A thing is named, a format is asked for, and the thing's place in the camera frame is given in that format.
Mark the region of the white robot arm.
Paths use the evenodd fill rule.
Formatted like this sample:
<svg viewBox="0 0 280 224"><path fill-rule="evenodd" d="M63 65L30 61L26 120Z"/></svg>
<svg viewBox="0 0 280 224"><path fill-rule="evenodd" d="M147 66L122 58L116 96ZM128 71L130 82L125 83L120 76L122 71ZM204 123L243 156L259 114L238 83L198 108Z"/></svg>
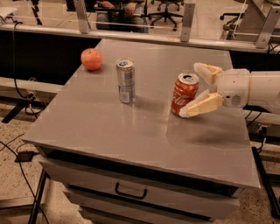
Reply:
<svg viewBox="0 0 280 224"><path fill-rule="evenodd" d="M192 117L218 109L257 106L280 114L280 72L250 72L248 69L228 69L195 63L194 71L210 86L179 110L181 117Z"/></svg>

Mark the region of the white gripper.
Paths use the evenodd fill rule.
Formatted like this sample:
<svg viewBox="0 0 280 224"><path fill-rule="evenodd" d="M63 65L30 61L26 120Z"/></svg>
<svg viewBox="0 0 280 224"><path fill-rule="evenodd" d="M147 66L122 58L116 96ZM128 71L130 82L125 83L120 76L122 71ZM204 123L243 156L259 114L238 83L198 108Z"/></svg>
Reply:
<svg viewBox="0 0 280 224"><path fill-rule="evenodd" d="M212 88L216 87L216 79L223 72L221 67L197 62L194 71ZM249 98L249 71L247 69L229 69L217 80L218 93L203 91L194 100L179 110L179 116L189 118L215 111L223 105L229 108L242 108Z"/></svg>

